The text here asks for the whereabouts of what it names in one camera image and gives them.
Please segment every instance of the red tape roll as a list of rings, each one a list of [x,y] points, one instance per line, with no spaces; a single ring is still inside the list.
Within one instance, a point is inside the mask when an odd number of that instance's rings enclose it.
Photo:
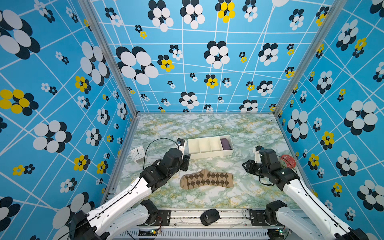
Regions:
[[[294,167],[296,167],[296,161],[295,161],[295,159],[292,156],[285,154],[285,155],[282,155],[280,157],[280,159],[283,160],[286,163],[287,167],[292,168],[292,169]]]

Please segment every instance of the white organizer tray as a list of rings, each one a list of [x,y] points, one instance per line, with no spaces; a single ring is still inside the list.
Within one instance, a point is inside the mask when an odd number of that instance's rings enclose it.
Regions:
[[[221,139],[228,140],[231,150],[223,150]],[[191,155],[190,159],[228,156],[232,155],[234,150],[229,135],[188,139],[188,148]]]

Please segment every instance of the computer mouse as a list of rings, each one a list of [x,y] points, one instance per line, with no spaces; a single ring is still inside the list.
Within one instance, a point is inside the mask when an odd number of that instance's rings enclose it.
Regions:
[[[219,218],[220,214],[216,209],[209,209],[200,216],[201,223],[204,226],[211,225],[212,223],[216,222]]]

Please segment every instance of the argyle sock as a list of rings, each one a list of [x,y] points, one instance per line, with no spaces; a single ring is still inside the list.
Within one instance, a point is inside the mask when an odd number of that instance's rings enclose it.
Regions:
[[[233,174],[226,172],[209,172],[203,169],[200,172],[184,175],[180,180],[182,189],[193,189],[206,185],[233,187]]]

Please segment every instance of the green marble tabletop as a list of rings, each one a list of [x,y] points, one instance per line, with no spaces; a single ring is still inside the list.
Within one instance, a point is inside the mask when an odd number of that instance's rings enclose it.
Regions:
[[[142,114],[131,149],[147,148],[153,140],[167,137],[191,139],[230,135],[234,152],[230,156],[194,159],[187,172],[177,172],[168,183],[149,196],[158,208],[265,208],[267,203],[282,200],[288,207],[299,208],[276,186],[259,183],[258,177],[245,172],[242,164],[254,160],[252,149],[256,145],[271,148],[277,155],[289,154],[289,148],[273,114]],[[152,143],[147,151],[146,166],[162,159],[174,143],[161,139]],[[126,159],[117,192],[125,189],[139,176],[143,162]],[[202,186],[184,190],[180,179],[185,174],[202,169],[233,174],[233,188]]]

